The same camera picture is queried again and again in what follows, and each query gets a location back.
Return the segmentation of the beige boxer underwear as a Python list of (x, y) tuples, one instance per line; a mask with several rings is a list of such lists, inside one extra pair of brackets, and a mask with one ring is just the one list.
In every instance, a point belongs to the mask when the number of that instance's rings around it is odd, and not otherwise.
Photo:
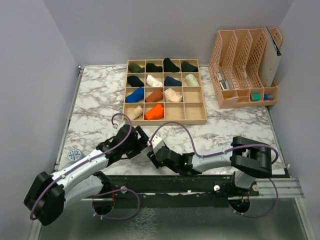
[(172, 88), (168, 88), (164, 91), (164, 98), (166, 102), (179, 103), (183, 97)]

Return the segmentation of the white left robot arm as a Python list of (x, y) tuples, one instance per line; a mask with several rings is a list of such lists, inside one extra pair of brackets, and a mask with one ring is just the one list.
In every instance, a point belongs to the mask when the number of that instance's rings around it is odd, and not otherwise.
[(113, 198), (115, 189), (102, 170), (139, 155), (148, 146), (148, 140), (140, 126), (125, 124), (115, 136), (99, 143), (71, 166), (51, 174), (39, 173), (23, 201), (30, 210), (29, 218), (47, 226), (74, 202), (91, 196)]

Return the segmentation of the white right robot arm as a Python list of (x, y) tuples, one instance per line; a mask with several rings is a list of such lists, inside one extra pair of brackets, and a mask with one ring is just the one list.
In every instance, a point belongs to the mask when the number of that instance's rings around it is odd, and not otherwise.
[(182, 176), (200, 175), (208, 170), (234, 167), (229, 189), (240, 196), (250, 188), (256, 179), (272, 177), (272, 151), (270, 145), (236, 136), (230, 148), (225, 147), (209, 153), (179, 154), (169, 149), (165, 142), (154, 136), (148, 142), (148, 157), (156, 168), (167, 167)]

